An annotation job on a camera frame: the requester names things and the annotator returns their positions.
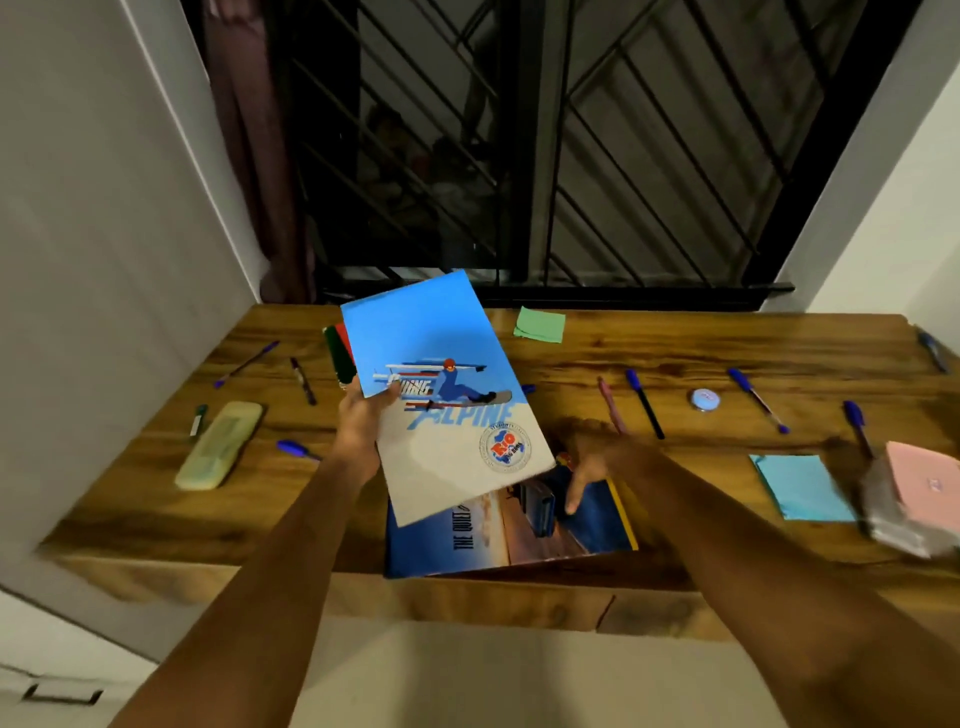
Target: sticky note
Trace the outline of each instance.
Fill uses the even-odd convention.
[[[565,325],[566,316],[562,313],[547,313],[546,311],[521,308],[520,315],[516,317],[514,336],[560,344],[564,340]]]
[[[750,459],[788,521],[856,521],[819,455],[751,455]]]

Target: blue sticky note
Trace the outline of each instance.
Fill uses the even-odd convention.
[[[855,522],[819,455],[751,455],[788,521]]]

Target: wood grain surface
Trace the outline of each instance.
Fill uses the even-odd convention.
[[[607,418],[596,389],[603,376],[627,426],[651,434],[623,375],[634,368],[671,457],[904,609],[960,617],[955,559],[912,558],[874,543],[851,524],[785,522],[747,457],[820,454],[856,501],[867,460],[844,419],[846,399],[863,409],[875,447],[896,440],[958,454],[960,382],[937,373],[901,316],[570,311],[564,342],[555,345],[514,337],[515,311],[489,315],[517,378],[537,385],[529,401],[547,433],[564,417]],[[314,470],[310,461],[276,450],[276,440],[298,440],[320,455],[332,441],[341,391],[322,329],[340,320],[335,306],[251,309],[90,487],[41,553],[119,598],[202,602],[215,596]],[[274,339],[281,341],[277,349],[213,389],[218,376]],[[310,379],[316,407],[307,405],[293,377],[291,355]],[[731,366],[751,378],[790,425],[790,435],[778,434],[729,380]],[[721,396],[717,411],[690,406],[687,395],[697,387]],[[173,478],[190,451],[194,409],[206,403],[212,418],[231,400],[267,407],[237,467],[217,490],[177,490]],[[350,521],[327,608],[721,639],[725,630],[711,622],[712,613],[642,505],[630,494],[624,499],[641,534],[636,553],[388,582],[379,576],[387,503],[379,476],[364,489]],[[689,617],[678,619],[680,612]]]

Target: magazine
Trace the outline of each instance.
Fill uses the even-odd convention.
[[[561,453],[556,462],[548,473],[403,527],[391,508],[385,575],[431,576],[636,550],[615,485],[590,483],[568,516],[569,458]]]
[[[550,470],[554,458],[463,271],[341,306],[364,395],[400,382],[377,448],[407,525]]]

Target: pink pen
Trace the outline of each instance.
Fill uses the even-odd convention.
[[[613,401],[613,391],[610,385],[599,376],[597,378],[597,386],[600,388],[600,394],[603,395],[603,399],[607,402],[607,409],[610,410],[610,420],[613,423],[613,427],[621,435],[627,434],[627,426],[623,424],[623,418],[620,417],[620,413],[616,409],[616,402]]]

